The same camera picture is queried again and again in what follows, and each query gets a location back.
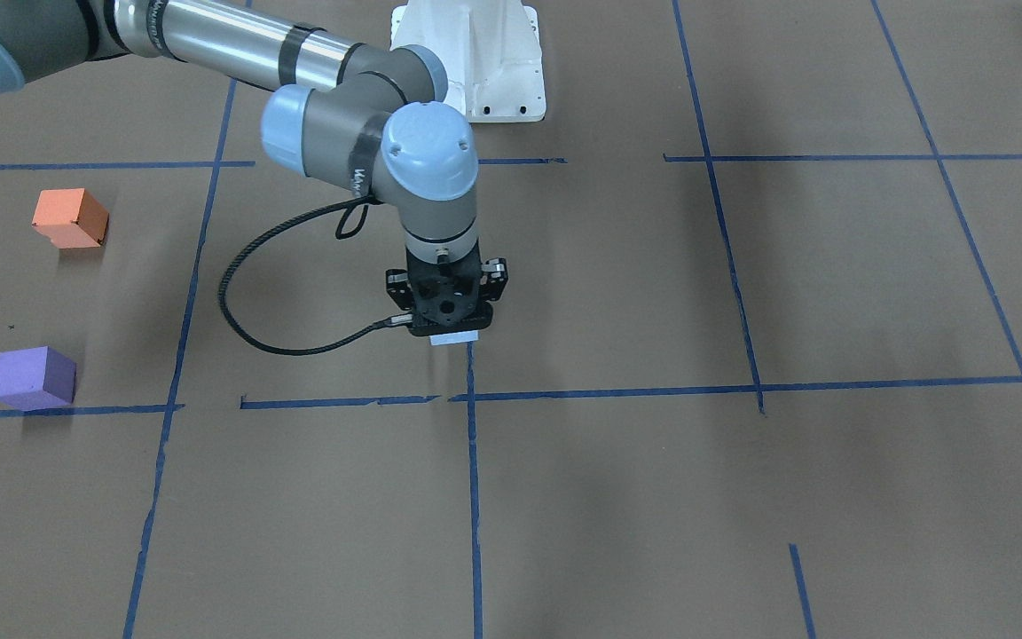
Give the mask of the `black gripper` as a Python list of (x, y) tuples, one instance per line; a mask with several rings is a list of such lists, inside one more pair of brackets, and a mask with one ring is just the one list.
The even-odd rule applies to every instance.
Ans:
[(483, 271), (479, 249), (471, 249), (466, 257), (445, 265), (427, 263), (409, 252), (406, 267), (413, 296), (410, 335), (425, 338), (491, 326), (493, 307), (480, 284)]

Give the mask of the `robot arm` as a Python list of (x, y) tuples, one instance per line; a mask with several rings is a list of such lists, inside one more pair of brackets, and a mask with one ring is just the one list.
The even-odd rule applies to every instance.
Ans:
[(480, 255), (474, 134), (444, 101), (449, 78), (430, 49), (384, 50), (222, 1), (0, 1), (0, 94), (123, 54), (268, 91), (269, 158), (349, 190), (344, 215), (394, 207), (406, 266), (387, 272), (386, 290), (400, 314), (376, 330), (434, 336), (491, 324), (507, 264)]

